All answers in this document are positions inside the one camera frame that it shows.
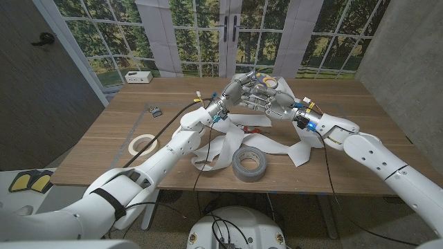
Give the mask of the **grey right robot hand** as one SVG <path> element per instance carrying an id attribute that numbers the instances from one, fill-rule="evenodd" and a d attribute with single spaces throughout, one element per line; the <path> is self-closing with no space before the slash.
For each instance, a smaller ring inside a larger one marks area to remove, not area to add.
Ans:
<path id="1" fill-rule="evenodd" d="M 275 120 L 296 122 L 300 129 L 316 131 L 322 115 L 310 111 L 309 107 L 281 90 L 258 84 L 241 97 L 240 106 L 261 111 Z"/>

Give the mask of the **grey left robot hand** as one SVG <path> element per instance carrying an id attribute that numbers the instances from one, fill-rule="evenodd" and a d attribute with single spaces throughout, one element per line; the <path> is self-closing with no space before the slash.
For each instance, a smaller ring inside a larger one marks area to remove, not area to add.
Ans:
<path id="1" fill-rule="evenodd" d="M 227 119 L 230 109 L 237 105 L 256 111 L 266 111 L 266 101 L 259 98 L 257 93 L 253 93 L 257 86 L 265 87 L 256 75 L 255 71 L 235 75 L 221 94 L 210 102 L 206 111 L 213 119 L 213 123 Z"/>

